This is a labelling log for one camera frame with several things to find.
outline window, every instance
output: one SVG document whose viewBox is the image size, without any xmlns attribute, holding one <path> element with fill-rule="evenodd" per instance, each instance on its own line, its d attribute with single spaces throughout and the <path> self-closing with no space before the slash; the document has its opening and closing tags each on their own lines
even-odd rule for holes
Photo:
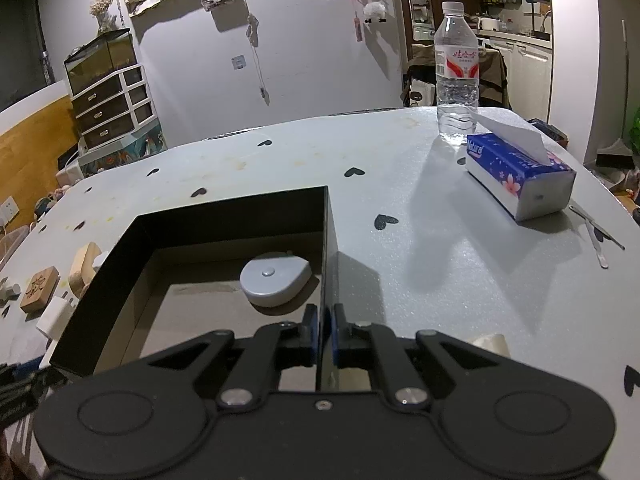
<svg viewBox="0 0 640 480">
<path fill-rule="evenodd" d="M 47 85 L 44 51 L 37 0 L 0 0 L 0 112 Z"/>
</svg>

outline tissue box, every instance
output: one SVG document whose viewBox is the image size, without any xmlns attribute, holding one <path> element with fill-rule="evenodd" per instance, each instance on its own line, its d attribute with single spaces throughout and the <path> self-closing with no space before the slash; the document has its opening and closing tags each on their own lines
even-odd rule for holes
<svg viewBox="0 0 640 480">
<path fill-rule="evenodd" d="M 544 166 L 495 134 L 467 137 L 466 169 L 516 221 L 564 209 L 574 188 L 575 171 L 548 152 Z"/>
</svg>

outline water bottle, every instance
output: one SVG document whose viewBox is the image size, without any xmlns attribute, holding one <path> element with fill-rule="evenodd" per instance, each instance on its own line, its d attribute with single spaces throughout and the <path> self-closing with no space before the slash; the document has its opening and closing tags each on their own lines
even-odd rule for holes
<svg viewBox="0 0 640 480">
<path fill-rule="evenodd" d="M 465 6 L 443 2 L 444 20 L 434 38 L 438 129 L 451 144 L 466 143 L 476 131 L 472 112 L 478 111 L 478 38 L 467 25 Z"/>
</svg>

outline cardboard box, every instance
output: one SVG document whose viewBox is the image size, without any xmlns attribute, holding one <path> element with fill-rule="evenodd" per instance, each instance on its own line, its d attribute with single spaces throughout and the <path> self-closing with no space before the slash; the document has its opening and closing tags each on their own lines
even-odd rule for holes
<svg viewBox="0 0 640 480">
<path fill-rule="evenodd" d="M 547 152 L 540 164 L 495 134 L 467 136 L 466 169 L 496 197 L 516 221 L 564 209 L 575 171 Z"/>
<path fill-rule="evenodd" d="M 239 286 L 242 267 L 258 254 L 288 250 L 309 260 L 314 276 L 288 304 L 259 310 Z M 83 377 L 216 329 L 252 336 L 266 324 L 302 320 L 307 303 L 337 302 L 337 287 L 326 187 L 149 213 L 105 259 L 50 364 Z M 305 384 L 300 378 L 290 386 L 313 389 L 314 370 L 303 374 Z"/>
</svg>

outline plastic container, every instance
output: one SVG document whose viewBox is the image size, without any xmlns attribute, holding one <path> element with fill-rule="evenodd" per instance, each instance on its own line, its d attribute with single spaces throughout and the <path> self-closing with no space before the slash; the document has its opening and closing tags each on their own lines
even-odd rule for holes
<svg viewBox="0 0 640 480">
<path fill-rule="evenodd" d="M 77 95 L 110 73 L 136 63 L 131 34 L 122 28 L 101 34 L 67 57 L 65 69 L 71 91 Z"/>
<path fill-rule="evenodd" d="M 20 246 L 28 234 L 29 228 L 27 226 L 22 226 L 7 233 L 6 236 L 0 239 L 0 271 L 2 271 L 11 255 L 15 253 L 15 250 Z"/>
<path fill-rule="evenodd" d="M 478 38 L 467 25 L 465 6 L 443 2 L 444 20 L 434 38 L 438 129 L 451 144 L 464 144 L 476 132 L 478 111 Z"/>
</svg>

